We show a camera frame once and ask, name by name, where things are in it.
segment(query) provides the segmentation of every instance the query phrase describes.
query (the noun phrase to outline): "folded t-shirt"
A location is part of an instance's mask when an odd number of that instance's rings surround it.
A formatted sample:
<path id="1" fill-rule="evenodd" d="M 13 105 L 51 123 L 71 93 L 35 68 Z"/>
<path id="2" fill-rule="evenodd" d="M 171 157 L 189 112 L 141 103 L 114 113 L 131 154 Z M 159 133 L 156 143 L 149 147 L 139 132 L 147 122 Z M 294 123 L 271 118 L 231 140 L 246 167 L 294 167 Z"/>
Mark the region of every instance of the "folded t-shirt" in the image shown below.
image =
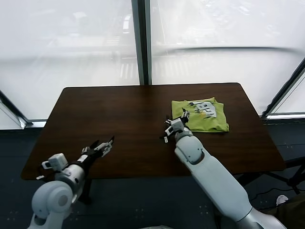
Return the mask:
<path id="1" fill-rule="evenodd" d="M 196 113 L 195 106 L 190 106 L 189 102 L 211 102 L 216 110 L 216 117 L 208 117 L 205 112 Z M 173 119 L 182 115 L 184 108 L 190 112 L 189 122 L 186 124 L 193 132 L 228 132 L 229 125 L 224 115 L 224 104 L 218 103 L 215 98 L 191 100 L 191 101 L 172 101 Z"/>

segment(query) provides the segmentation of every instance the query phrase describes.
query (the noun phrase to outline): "table leg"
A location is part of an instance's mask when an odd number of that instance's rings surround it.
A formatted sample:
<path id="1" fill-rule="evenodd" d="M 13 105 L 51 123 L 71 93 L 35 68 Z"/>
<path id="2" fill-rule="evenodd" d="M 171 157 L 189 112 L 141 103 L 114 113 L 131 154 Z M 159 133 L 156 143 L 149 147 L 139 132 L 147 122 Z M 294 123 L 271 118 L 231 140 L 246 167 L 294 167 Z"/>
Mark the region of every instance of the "table leg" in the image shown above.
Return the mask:
<path id="1" fill-rule="evenodd" d="M 85 184 L 84 184 L 84 188 L 82 190 L 82 194 L 78 199 L 80 202 L 84 203 L 85 205 L 89 205 L 89 204 L 92 203 L 92 200 L 89 196 L 90 188 L 91 188 L 91 182 L 92 182 L 91 179 L 86 179 L 85 180 Z"/>
<path id="2" fill-rule="evenodd" d="M 258 179 L 262 173 L 244 173 L 242 174 L 237 181 L 241 184 L 241 186 L 246 186 L 252 181 Z"/>

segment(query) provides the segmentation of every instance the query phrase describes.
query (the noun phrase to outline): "dark brown table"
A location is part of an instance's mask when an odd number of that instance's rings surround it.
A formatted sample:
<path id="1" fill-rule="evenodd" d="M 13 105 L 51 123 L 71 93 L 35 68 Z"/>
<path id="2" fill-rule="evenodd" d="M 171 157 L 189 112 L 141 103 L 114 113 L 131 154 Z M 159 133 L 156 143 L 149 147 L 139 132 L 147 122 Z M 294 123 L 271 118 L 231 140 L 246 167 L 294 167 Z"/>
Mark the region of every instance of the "dark brown table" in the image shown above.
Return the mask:
<path id="1" fill-rule="evenodd" d="M 112 151 L 96 161 L 88 178 L 166 177 L 190 173 L 174 153 L 174 139 L 159 137 L 171 101 L 215 97 L 224 103 L 229 133 L 194 133 L 232 173 L 285 168 L 247 95 L 238 83 L 65 88 L 26 163 L 21 177 L 56 153 L 68 161 L 97 139 L 115 136 Z"/>

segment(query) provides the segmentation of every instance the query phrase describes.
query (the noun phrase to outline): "crosswalk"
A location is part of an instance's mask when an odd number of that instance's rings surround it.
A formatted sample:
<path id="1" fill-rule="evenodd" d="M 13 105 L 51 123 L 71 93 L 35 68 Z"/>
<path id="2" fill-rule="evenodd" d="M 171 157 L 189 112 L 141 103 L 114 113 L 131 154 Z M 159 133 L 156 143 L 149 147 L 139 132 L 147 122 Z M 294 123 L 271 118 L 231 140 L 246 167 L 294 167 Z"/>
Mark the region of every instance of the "crosswalk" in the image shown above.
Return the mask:
<path id="1" fill-rule="evenodd" d="M 215 29 L 214 28 L 198 29 L 195 27 L 190 27 L 186 31 L 186 35 L 192 38 L 204 38 L 206 36 L 215 35 Z"/>
<path id="2" fill-rule="evenodd" d="M 137 62 L 121 63 L 120 79 L 136 79 L 139 77 Z"/>
<path id="3" fill-rule="evenodd" d="M 106 46 L 117 46 L 120 42 L 119 36 L 114 36 L 106 40 Z"/>
<path id="4" fill-rule="evenodd" d="M 211 62 L 211 59 L 205 60 L 205 58 L 188 58 L 185 60 L 167 59 L 156 60 L 152 62 L 152 75 L 154 77 L 171 77 L 181 78 L 189 76 L 200 76 L 213 71 L 215 63 Z M 120 79 L 132 79 L 139 77 L 137 62 L 125 62 L 121 63 Z"/>

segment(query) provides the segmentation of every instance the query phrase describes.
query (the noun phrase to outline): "metal window frame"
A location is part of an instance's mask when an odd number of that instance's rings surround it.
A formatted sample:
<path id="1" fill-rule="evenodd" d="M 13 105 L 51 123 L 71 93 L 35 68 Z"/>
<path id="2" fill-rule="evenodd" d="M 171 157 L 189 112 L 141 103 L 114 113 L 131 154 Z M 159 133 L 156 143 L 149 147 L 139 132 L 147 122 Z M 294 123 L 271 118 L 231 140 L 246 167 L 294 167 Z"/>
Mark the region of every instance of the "metal window frame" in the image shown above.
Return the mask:
<path id="1" fill-rule="evenodd" d="M 5 94 L 0 91 L 0 102 L 7 107 L 7 109 L 12 112 L 24 126 L 32 125 L 33 123 L 26 118 L 26 116 L 5 96 Z"/>
<path id="2" fill-rule="evenodd" d="M 293 86 L 302 77 L 304 72 L 305 72 L 305 58 L 295 69 L 290 79 L 283 85 L 280 91 L 275 95 L 272 102 L 267 106 L 267 109 L 263 112 L 261 116 L 262 119 L 266 120 L 269 115 L 275 115 L 272 114 L 272 111 L 283 101 L 284 97 L 290 92 Z"/>
<path id="3" fill-rule="evenodd" d="M 131 0 L 140 85 L 152 85 L 150 0 Z"/>

